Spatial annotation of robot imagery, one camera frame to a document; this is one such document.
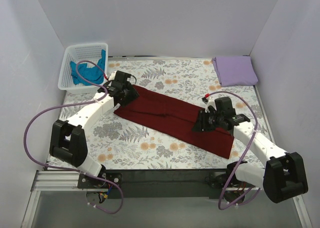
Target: laundry basket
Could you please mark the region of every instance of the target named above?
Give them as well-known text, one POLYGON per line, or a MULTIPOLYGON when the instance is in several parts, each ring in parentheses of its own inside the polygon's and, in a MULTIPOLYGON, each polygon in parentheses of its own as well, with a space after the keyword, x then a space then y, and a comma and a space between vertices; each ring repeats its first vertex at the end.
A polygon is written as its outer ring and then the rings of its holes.
MULTIPOLYGON (((98 87, 94 85, 74 84, 71 76, 70 62, 78 63, 82 60, 89 60, 94 63, 98 63, 101 56, 101 51, 105 50, 105 66, 104 72, 107 73, 108 68, 108 45, 106 43, 88 43, 88 44, 76 44, 70 45, 65 49, 64 57, 61 65, 58 88, 60 90, 68 91, 72 94, 81 93, 94 93, 98 90, 98 87)), ((92 64, 87 64, 88 68, 93 67, 92 64)))

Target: white wall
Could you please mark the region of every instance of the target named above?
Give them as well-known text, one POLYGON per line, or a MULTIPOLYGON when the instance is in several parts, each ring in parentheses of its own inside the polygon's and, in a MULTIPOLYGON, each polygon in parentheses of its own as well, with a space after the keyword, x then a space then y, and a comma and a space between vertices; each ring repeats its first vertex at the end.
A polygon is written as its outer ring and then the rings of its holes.
POLYGON ((276 143, 304 159, 303 199, 320 227, 320 0, 279 0, 251 57, 276 143))
POLYGON ((39 0, 64 47, 110 56, 248 55, 277 0, 39 0))
MULTIPOLYGON (((64 48, 37 0, 0 0, 0 227, 20 227, 36 169, 23 133, 39 111, 61 104, 58 76, 64 48)), ((28 139, 46 160, 58 111, 41 117, 28 139)))

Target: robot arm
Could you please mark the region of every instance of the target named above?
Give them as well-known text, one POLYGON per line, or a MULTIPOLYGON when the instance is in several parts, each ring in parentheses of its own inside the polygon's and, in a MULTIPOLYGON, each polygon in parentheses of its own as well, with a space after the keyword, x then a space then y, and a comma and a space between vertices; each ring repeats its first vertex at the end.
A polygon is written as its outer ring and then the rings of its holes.
MULTIPOLYGON (((193 131, 213 131, 220 127, 244 145, 248 145, 254 125, 244 114, 236 114, 229 97, 214 101, 204 97, 202 100, 207 106, 199 111, 193 131)), ((304 162, 298 153, 288 153, 260 132, 256 133, 250 150, 262 162, 264 168, 243 161, 235 171, 233 181, 247 182, 264 189, 269 199, 275 203, 308 191, 304 162)), ((227 174, 231 173, 235 164, 236 162, 227 166, 227 174)))
POLYGON ((105 167, 88 154, 86 132, 116 105, 126 106, 139 97, 128 81, 130 77, 131 74, 115 71, 103 85, 108 91, 104 99, 98 101, 104 95, 104 89, 100 88, 93 97, 95 103, 86 105, 65 121, 58 119, 52 127, 50 155, 84 173, 99 177, 105 167))

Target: folded purple towel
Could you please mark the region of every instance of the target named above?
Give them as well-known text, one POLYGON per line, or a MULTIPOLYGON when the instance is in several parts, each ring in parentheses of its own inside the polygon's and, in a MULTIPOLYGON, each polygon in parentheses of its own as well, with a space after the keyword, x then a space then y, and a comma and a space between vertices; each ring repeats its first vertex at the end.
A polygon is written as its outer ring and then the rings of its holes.
POLYGON ((250 56, 217 56, 212 63, 222 87, 253 86, 258 82, 250 56))

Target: maroon cloth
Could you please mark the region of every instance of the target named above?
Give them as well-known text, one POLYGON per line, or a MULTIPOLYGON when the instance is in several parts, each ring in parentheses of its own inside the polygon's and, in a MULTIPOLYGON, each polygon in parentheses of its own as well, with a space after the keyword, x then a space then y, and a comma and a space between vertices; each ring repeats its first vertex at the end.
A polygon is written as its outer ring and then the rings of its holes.
POLYGON ((114 113, 121 118, 168 134, 229 159, 234 138, 223 129, 194 132, 201 107, 134 85, 139 97, 114 113))

